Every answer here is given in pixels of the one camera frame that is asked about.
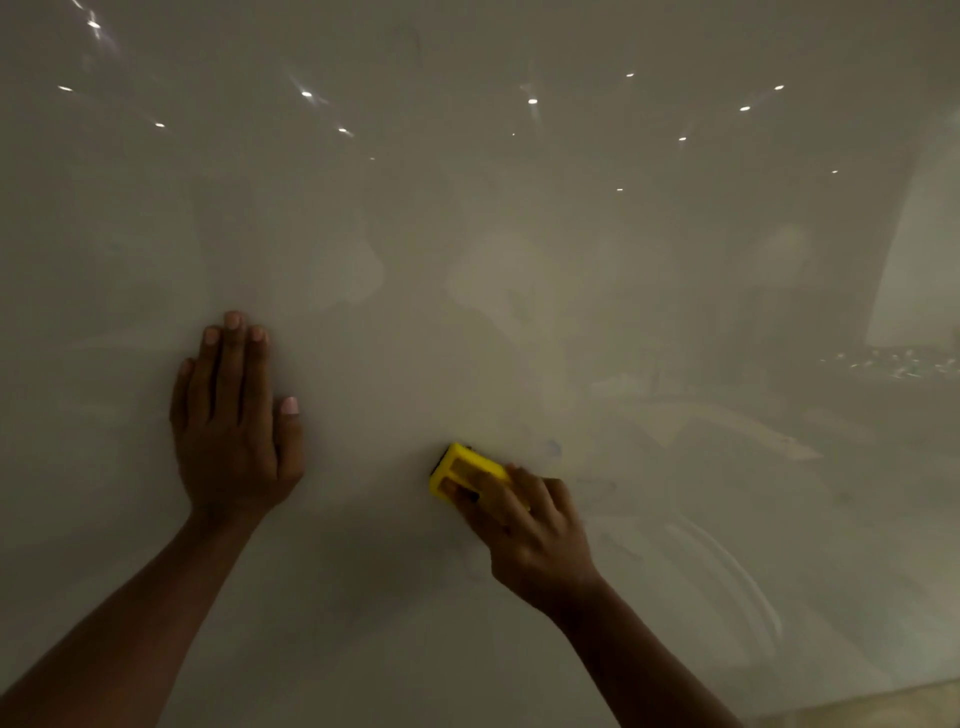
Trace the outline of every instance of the yellow object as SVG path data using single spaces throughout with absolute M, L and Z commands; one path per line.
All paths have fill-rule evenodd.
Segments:
M 510 476 L 502 465 L 494 463 L 490 458 L 477 454 L 460 443 L 453 443 L 446 449 L 444 457 L 441 458 L 437 467 L 433 469 L 433 473 L 430 474 L 430 493 L 443 500 L 449 500 L 440 490 L 440 484 L 446 478 L 476 493 L 476 488 L 470 484 L 470 478 L 478 472 L 489 473 L 493 477 L 512 485 Z

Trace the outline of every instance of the person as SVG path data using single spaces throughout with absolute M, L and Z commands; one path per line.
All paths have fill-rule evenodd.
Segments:
M 275 407 L 270 336 L 236 311 L 204 330 L 180 366 L 170 423 L 190 499 L 170 544 L 0 698 L 0 725 L 153 726 L 180 666 L 245 544 L 303 476 L 295 398 Z M 444 484 L 490 550 L 493 576 L 550 618 L 621 726 L 740 725 L 597 570 L 561 480 L 509 469 L 479 498 Z

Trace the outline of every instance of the glossy white surface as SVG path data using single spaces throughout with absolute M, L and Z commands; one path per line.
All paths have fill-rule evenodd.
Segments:
M 612 725 L 428 496 L 451 440 L 566 478 L 744 716 L 960 674 L 955 3 L 5 11 L 4 682 L 182 518 L 233 307 L 309 473 L 167 725 Z

